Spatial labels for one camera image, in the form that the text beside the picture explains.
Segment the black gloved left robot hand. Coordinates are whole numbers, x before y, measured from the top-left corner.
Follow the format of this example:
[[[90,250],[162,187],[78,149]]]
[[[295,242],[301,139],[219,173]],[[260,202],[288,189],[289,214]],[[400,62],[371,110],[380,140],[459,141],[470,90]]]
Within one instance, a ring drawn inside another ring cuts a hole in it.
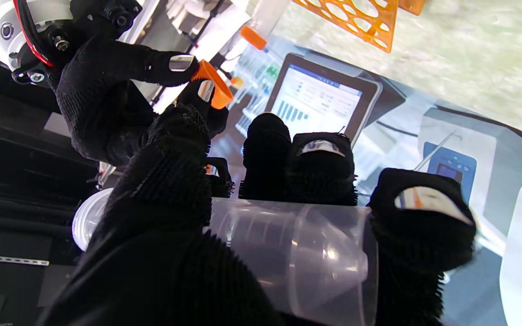
[[[279,312],[219,237],[205,156],[213,110],[179,105],[153,122],[112,191],[72,280],[38,326],[313,326]],[[257,116],[244,147],[245,199],[356,206],[350,140],[290,137],[276,115]],[[371,200],[379,245],[377,326],[439,326],[445,272],[472,260],[477,223],[449,177],[386,168]]]

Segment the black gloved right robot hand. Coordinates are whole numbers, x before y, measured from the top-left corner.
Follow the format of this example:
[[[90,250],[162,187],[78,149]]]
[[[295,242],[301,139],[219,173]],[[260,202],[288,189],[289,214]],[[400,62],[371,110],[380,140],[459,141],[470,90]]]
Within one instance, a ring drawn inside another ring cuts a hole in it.
[[[122,167],[151,143],[179,139],[206,149],[225,130],[229,111],[212,107],[215,87],[192,81],[197,70],[187,53],[94,36],[50,80],[75,150]],[[157,114],[135,81],[184,89]]]

